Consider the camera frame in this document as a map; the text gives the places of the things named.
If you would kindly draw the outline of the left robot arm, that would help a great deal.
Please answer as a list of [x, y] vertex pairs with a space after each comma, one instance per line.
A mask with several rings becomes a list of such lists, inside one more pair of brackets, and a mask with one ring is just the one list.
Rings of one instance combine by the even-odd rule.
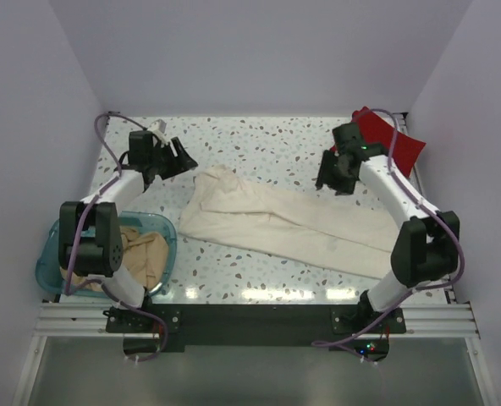
[[93, 283], [114, 302], [128, 305], [125, 321], [137, 332], [149, 330], [155, 311], [144, 303], [147, 289], [123, 264], [119, 214], [144, 194], [155, 178], [173, 178], [197, 168], [180, 139], [168, 140], [159, 129], [129, 134], [124, 158], [115, 159], [113, 176], [82, 200], [59, 209], [58, 262], [67, 271], [67, 296]]

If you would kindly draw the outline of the cream white t-shirt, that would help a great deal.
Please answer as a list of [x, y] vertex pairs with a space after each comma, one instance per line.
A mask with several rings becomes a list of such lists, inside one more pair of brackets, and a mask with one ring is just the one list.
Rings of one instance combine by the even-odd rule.
[[179, 232], [338, 272], [380, 279], [398, 235], [385, 211], [244, 180], [217, 165], [195, 177]]

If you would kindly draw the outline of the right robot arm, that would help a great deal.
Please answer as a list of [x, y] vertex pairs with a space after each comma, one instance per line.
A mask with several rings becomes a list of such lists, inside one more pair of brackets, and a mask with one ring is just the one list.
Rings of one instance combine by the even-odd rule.
[[333, 129], [334, 149], [325, 150], [316, 187], [326, 185], [337, 195], [351, 195], [363, 183], [383, 203], [399, 234], [390, 255], [390, 271], [362, 298], [356, 314], [359, 327], [376, 332], [387, 312], [416, 291], [459, 270], [460, 220], [426, 200], [395, 165], [380, 143], [364, 141], [357, 123]]

